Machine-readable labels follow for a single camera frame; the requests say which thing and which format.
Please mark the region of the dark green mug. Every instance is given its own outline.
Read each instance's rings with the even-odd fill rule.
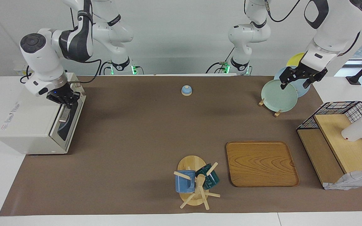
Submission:
[[[209,190],[216,186],[220,179],[217,176],[216,172],[213,170],[209,176],[206,175],[206,173],[210,170],[211,164],[208,163],[206,166],[200,168],[196,173],[195,176],[198,176],[199,174],[203,174],[205,176],[205,183],[203,185],[203,189]]]

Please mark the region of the mug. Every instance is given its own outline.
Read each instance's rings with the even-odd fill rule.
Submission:
[[[195,191],[195,170],[178,170],[178,173],[185,174],[191,180],[175,175],[175,191],[178,193],[192,193]]]
[[[203,185],[203,189],[205,189],[205,190],[209,190],[209,189],[213,188],[220,182],[220,179],[214,170],[211,172],[211,174],[209,176],[206,175],[206,173],[209,171],[210,168],[211,168],[211,164],[208,163],[206,166],[200,168],[195,173],[195,176],[198,176],[199,174],[205,175],[205,183]]]

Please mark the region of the green plate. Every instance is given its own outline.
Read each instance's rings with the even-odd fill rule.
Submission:
[[[274,112],[286,112],[293,109],[297,104],[298,94],[296,88],[292,84],[288,84],[286,88],[281,89],[280,80],[272,80],[266,83],[262,89],[263,103],[267,108]]]

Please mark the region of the brown rectangular tray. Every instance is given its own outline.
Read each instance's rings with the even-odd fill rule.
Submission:
[[[299,177],[283,142],[245,141],[227,144],[231,182],[238,187],[297,186]]]

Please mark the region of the black wire rack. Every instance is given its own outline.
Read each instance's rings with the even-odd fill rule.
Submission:
[[[350,122],[355,122],[362,117],[362,102],[347,101],[347,102],[329,102],[323,104],[318,110],[309,117],[297,130],[319,129],[315,121],[316,115],[334,115],[345,114]]]

